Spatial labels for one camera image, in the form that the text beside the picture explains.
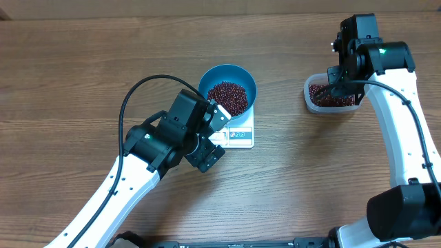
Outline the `teal metal bowl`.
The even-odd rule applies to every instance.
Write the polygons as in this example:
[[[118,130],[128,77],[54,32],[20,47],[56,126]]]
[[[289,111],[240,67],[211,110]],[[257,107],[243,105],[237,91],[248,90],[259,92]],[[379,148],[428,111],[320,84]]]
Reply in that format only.
[[[257,85],[253,76],[238,65],[217,65],[208,70],[198,84],[198,91],[207,99],[208,91],[222,81],[236,83],[245,88],[248,106],[245,112],[253,106],[257,97]]]

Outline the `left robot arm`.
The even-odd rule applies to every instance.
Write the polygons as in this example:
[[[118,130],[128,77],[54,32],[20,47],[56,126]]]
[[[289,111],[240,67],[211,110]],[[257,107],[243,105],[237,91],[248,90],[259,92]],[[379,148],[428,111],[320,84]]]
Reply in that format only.
[[[209,137],[231,118],[214,100],[181,90],[169,111],[130,129],[103,183],[49,247],[105,247],[137,203],[183,158],[205,173],[224,155]]]

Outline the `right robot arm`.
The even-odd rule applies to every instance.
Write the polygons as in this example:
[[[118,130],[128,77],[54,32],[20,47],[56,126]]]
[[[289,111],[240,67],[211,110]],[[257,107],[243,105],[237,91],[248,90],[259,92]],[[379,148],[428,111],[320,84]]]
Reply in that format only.
[[[440,154],[418,98],[408,45],[384,42],[373,14],[340,24],[324,95],[371,102],[390,166],[391,187],[367,203],[361,220],[336,230],[337,247],[387,247],[440,234]]]

